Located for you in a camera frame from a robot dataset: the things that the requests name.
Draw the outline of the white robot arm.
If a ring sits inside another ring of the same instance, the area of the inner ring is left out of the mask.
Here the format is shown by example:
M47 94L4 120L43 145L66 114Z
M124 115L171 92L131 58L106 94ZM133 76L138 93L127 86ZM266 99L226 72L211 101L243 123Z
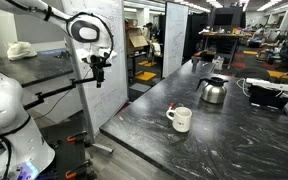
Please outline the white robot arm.
M77 57L90 66L93 81L104 81L108 60L116 56L107 18L85 11L66 14L43 0L0 0L0 10L40 18L61 28L71 39L88 44L88 49L77 51ZM35 180L56 156L22 97L21 84L0 72L0 141L5 148L0 155L0 180Z

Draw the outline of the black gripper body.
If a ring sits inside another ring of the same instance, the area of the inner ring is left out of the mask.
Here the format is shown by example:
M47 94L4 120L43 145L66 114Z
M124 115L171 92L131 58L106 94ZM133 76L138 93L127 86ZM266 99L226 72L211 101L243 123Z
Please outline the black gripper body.
M91 69L97 80L104 79L104 68L110 67L111 64L107 62L104 58L91 56Z

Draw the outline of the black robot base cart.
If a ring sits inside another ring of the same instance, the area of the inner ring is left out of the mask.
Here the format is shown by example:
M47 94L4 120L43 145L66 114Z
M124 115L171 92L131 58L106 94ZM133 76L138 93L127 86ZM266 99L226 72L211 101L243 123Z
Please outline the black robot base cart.
M36 180L97 180L97 174L91 170L93 162L85 158L86 134L86 131L80 131L47 138L48 144L55 151L55 159Z

